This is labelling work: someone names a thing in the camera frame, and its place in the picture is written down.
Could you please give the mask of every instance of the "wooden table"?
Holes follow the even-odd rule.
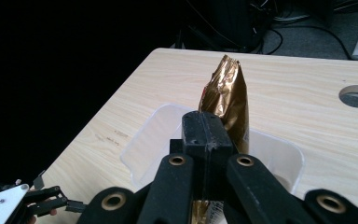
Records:
[[[120,153],[161,105],[197,108],[225,52],[156,49],[44,174],[72,200],[89,203],[113,186],[134,190]],[[286,139],[306,159],[295,195],[331,189],[358,206],[358,108],[340,91],[358,85],[358,62],[227,53],[241,62],[250,127]],[[76,223],[61,209],[37,223]]]

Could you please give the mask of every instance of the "crinkled foil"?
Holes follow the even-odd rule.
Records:
[[[199,111],[218,116],[237,150],[244,154],[249,152],[247,98],[240,62],[225,55],[203,90]],[[211,202],[193,202],[192,224],[211,223],[209,211],[220,207],[219,203],[213,207]]]

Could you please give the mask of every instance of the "light wood tabletop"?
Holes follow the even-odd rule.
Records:
[[[196,109],[225,54],[241,62],[250,128],[290,141],[304,154],[295,195],[331,189],[358,206],[358,108],[338,97],[358,85],[358,62],[186,49],[151,52],[46,170],[46,188],[60,186],[83,203],[110,187],[135,190],[120,160],[123,149],[161,105]],[[76,223],[78,217],[59,209],[37,223]]]

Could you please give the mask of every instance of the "white plastic tray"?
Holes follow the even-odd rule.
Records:
[[[180,139],[182,116],[195,109],[166,104],[158,108],[123,150],[120,158],[131,171],[137,189],[153,181],[170,139]],[[300,149],[292,143],[250,128],[249,154],[260,159],[285,188],[294,193],[304,166]]]

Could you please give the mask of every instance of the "gold foil packet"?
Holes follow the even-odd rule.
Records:
[[[203,90],[199,111],[218,116],[237,150],[249,152],[248,97],[239,61],[223,57]]]

